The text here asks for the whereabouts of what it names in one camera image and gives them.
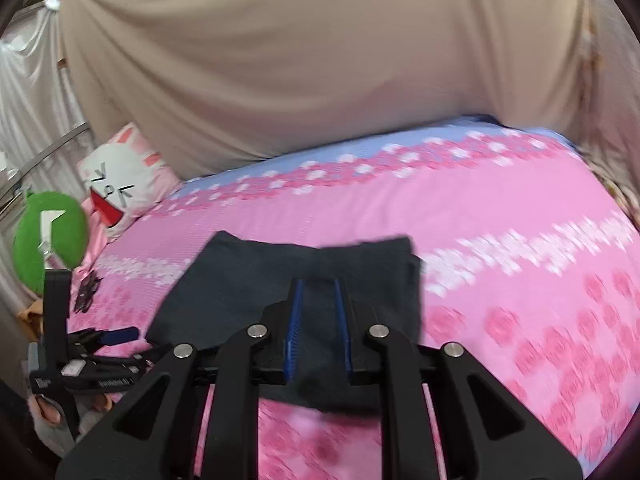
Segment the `mattress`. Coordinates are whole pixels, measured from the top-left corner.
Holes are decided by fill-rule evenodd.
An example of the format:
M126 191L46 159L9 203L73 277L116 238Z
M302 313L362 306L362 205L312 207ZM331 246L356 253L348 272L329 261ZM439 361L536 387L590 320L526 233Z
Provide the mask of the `mattress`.
M585 476L638 406L639 235L558 134L467 118L192 180L105 248L94 304L69 330L145 333L219 230L314 247L409 235L422 343L461 342ZM376 420L261 400L259 427L263 479L381 476Z

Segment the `black folded cloth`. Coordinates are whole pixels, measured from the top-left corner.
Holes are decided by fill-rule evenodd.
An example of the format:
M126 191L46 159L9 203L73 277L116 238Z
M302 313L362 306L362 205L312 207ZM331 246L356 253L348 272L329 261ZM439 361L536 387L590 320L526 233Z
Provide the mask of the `black folded cloth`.
M352 300L417 342L420 260L409 238L315 249L241 240L218 232L174 285L146 332L155 344L198 349L225 342L256 323L265 306L286 299L292 278L304 278L302 333L294 379L261 386L260 395L326 412L377 413L378 387L349 386L336 330L333 279L346 280Z

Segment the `beige cloth cover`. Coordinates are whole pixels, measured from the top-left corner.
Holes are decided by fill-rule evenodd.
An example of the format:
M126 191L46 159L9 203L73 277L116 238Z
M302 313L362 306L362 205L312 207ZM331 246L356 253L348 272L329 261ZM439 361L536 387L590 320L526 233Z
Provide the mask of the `beige cloth cover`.
M107 140L136 121L182 177L465 113L580 128L586 0L62 0Z
M613 0L591 1L595 77L577 142L640 229L640 44Z

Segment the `green round object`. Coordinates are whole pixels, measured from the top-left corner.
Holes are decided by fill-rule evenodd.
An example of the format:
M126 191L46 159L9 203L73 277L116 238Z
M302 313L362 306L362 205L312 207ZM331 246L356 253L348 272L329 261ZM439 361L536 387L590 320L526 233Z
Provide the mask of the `green round object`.
M51 245L67 268L74 269L82 263L89 243L86 215L75 199L55 191L27 198L27 208L15 232L14 267L21 282L39 296L44 286L44 260L38 249L40 213L48 210L64 211L51 223Z

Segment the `small black object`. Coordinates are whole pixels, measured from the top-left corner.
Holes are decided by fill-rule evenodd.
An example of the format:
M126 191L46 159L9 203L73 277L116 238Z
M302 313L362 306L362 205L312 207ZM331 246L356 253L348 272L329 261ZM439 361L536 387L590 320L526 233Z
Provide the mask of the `small black object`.
M89 275L84 277L84 280L80 282L74 312L82 312L84 314L89 310L94 302L94 294L98 291L101 281L102 278L98 277L95 270L92 270L89 272Z
M61 462L57 480L193 479L209 384L216 384L202 480L257 480L257 385L284 384L302 295L266 307L256 325L198 352L181 344ZM379 324L335 281L344 368L382 391L383 480L437 480L423 384L433 399L447 475L456 480L582 480L578 461L468 351L411 343Z
M39 343L29 348L29 382L34 394L57 404L69 431L78 437L79 415L74 395L122 392L132 387L167 348L152 348L130 358L95 356L103 346L140 337L136 327L120 330L88 328L66 333L71 271L47 269L44 281L44 326Z

